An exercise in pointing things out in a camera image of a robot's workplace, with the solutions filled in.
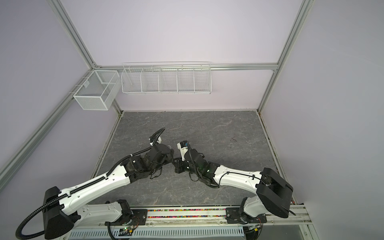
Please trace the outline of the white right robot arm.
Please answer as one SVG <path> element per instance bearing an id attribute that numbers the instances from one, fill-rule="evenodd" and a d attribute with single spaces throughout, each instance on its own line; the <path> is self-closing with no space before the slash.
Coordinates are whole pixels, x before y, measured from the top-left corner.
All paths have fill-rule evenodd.
<path id="1" fill-rule="evenodd" d="M 292 213 L 290 205 L 294 189 L 274 170 L 241 171 L 206 161 L 202 154 L 191 148 L 188 141 L 178 143 L 177 148 L 181 157 L 173 162 L 176 173 L 194 174 L 199 182 L 213 189 L 230 186 L 254 194 L 242 200 L 234 216 L 227 214 L 228 221 L 242 225 L 263 224 L 266 213 L 283 219 Z"/>

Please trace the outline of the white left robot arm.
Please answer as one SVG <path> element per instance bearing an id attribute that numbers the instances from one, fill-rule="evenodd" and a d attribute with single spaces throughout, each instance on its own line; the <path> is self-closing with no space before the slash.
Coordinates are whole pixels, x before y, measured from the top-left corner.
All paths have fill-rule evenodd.
<path id="1" fill-rule="evenodd" d="M 137 180 L 155 178 L 156 171 L 173 160 L 174 150 L 161 143 L 164 128 L 150 137 L 150 147 L 117 161 L 111 169 L 79 185 L 62 189 L 52 187 L 45 192 L 43 205 L 29 214 L 16 229 L 16 238 L 29 240 L 44 236 L 47 240 L 69 232 L 81 217 L 77 211 L 90 201 Z M 44 230 L 23 234 L 23 228 L 37 214 L 43 213 Z"/>

